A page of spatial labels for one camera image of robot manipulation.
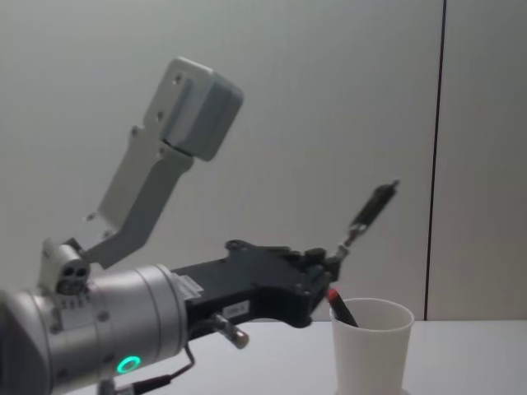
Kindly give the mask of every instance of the red cap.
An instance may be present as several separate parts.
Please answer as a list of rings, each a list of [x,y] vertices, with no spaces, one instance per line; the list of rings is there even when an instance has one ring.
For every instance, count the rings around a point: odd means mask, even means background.
[[[334,290],[333,288],[328,289],[328,300],[332,301],[338,298],[338,292]]]

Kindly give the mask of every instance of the white paper cup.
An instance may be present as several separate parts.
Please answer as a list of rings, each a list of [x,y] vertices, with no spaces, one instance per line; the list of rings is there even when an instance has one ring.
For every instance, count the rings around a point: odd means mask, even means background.
[[[380,299],[344,300],[359,328],[335,319],[338,395],[400,395],[413,314]]]

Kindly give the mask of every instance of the pen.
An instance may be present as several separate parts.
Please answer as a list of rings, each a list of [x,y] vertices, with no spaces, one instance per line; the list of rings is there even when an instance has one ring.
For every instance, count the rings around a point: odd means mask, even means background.
[[[346,304],[344,304],[340,294],[333,288],[329,288],[327,297],[335,318],[342,323],[358,328],[357,321],[355,321],[352,313],[346,307]]]
[[[349,248],[352,246],[353,242],[367,231],[373,221],[397,193],[398,185],[399,181],[395,180],[393,183],[381,185],[373,191],[370,200],[368,200],[366,205],[359,211],[350,224],[346,238],[338,246],[337,251],[333,255],[334,258],[341,262],[347,257],[349,254]]]

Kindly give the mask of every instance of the green led light ring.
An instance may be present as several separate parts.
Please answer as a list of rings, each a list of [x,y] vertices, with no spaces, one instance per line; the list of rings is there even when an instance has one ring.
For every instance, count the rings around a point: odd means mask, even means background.
[[[140,364],[141,358],[138,356],[127,356],[121,360],[121,363],[117,366],[117,372],[121,374],[131,372],[132,370],[139,367]]]

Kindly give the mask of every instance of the gray wall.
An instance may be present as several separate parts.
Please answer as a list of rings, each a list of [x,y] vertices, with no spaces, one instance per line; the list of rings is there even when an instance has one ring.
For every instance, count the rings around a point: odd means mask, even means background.
[[[527,6],[448,4],[428,316],[527,318]]]
[[[246,102],[218,157],[181,179],[148,246],[118,267],[199,263],[232,238],[332,248],[399,177],[339,286],[422,318],[440,35],[438,0],[2,2],[0,288],[33,286],[42,239],[98,204],[181,55]]]

